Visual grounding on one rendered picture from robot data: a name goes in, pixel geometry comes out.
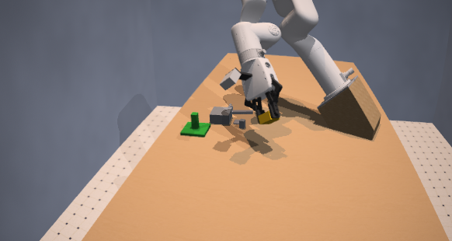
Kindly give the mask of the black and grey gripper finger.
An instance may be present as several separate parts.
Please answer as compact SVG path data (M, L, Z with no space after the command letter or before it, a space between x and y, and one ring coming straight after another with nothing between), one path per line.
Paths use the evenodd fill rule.
M256 102L258 105L256 105ZM245 99L245 106L252 108L256 112L256 116L259 122L258 116L265 113L265 110L263 110L262 107L262 100L261 97L258 97L257 100L253 99L252 102Z
M270 115L272 118L280 118L280 112L277 106L278 103L278 97L280 94L281 89L283 88L283 86L281 84L278 83L277 80L275 80L272 76L270 76L272 79L272 83L275 86L275 89L273 91L273 89L271 91L268 91L266 94L266 97L269 101L268 103L268 107L269 107L269 111L270 111Z

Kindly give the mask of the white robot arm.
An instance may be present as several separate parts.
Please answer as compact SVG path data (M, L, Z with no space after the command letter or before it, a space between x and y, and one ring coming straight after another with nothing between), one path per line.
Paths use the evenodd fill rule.
M350 68L342 73L322 44L308 35L318 24L318 13L313 1L272 1L276 12L284 18L279 28L272 23L259 23L266 8L266 0L242 0L240 22L231 28L240 65L250 58L265 58L266 50L282 37L315 77L326 94L324 100L331 98L351 82L348 76L355 71ZM250 77L252 74L234 68L225 75L219 85L226 91L238 79L246 81Z

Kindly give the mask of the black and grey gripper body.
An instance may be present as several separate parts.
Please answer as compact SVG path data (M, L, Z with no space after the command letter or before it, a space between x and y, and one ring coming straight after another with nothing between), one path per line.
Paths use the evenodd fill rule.
M258 57L243 61L241 63L241 72L252 74L252 77L246 81L242 80L243 91L248 101L257 99L258 97L264 100L267 98L265 93L272 89L274 91L275 87L273 85L271 88L272 79L270 76L277 81L278 79L273 66L267 58ZM271 90L269 90L270 88Z

